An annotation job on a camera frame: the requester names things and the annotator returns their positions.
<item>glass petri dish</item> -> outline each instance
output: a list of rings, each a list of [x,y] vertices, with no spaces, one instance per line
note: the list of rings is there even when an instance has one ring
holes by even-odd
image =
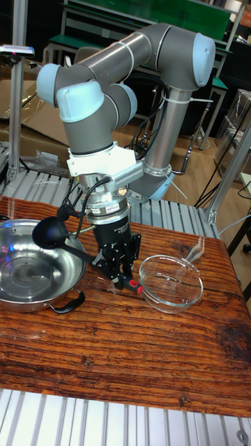
[[[203,294],[199,270],[185,259],[148,257],[140,265],[139,277],[144,299],[164,313],[181,313]]]

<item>black ladle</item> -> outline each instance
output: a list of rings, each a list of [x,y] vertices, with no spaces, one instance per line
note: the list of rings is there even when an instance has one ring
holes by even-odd
[[[80,251],[80,249],[68,246],[66,244],[66,238],[69,238],[69,236],[70,234],[67,231],[65,224],[58,220],[57,217],[48,217],[41,220],[32,231],[33,241],[40,248],[64,249],[91,265],[95,257]]]

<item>red object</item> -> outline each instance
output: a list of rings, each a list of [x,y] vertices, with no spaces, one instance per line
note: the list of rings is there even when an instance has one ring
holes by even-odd
[[[248,28],[251,28],[251,12],[250,11],[244,11],[240,25],[247,26]]]

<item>metal pole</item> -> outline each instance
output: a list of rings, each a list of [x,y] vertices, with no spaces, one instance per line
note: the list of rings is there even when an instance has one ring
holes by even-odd
[[[238,25],[239,25],[239,23],[240,23],[240,21],[241,21],[242,14],[243,14],[244,10],[245,10],[245,4],[241,6],[241,8],[240,8],[240,10],[239,10],[239,12],[238,12],[238,15],[237,15],[237,17],[236,17],[236,19],[235,19],[233,28],[232,28],[232,30],[231,30],[231,34],[230,34],[229,39],[228,39],[228,41],[227,41],[227,46],[226,46],[226,48],[225,48],[227,51],[229,51],[229,48],[230,48],[230,46],[231,46],[231,43],[232,43],[232,41],[233,41],[233,39],[234,39],[234,36],[235,36],[235,34],[236,34],[236,30],[237,30]],[[221,60],[221,62],[220,62],[219,68],[218,68],[217,73],[216,73],[216,77],[220,77],[220,73],[221,73],[222,67],[223,67],[223,65],[224,65],[225,59],[226,59],[225,56],[222,57],[222,60]]]
[[[28,0],[15,0],[13,14],[13,45],[25,46]],[[9,168],[7,180],[14,180],[19,169],[22,89],[24,57],[11,70]]]
[[[245,131],[238,148],[220,182],[219,188],[213,197],[210,206],[206,209],[206,219],[209,223],[215,223],[218,208],[220,207],[228,189],[239,172],[241,165],[251,146],[251,121]]]

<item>black pot handle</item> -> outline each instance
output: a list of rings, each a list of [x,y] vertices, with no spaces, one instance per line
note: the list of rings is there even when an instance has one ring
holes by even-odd
[[[80,307],[85,301],[85,294],[83,291],[79,292],[79,297],[77,299],[72,299],[68,304],[61,308],[55,308],[52,304],[47,302],[47,304],[53,309],[53,311],[57,314],[65,314],[71,312],[72,310]]]

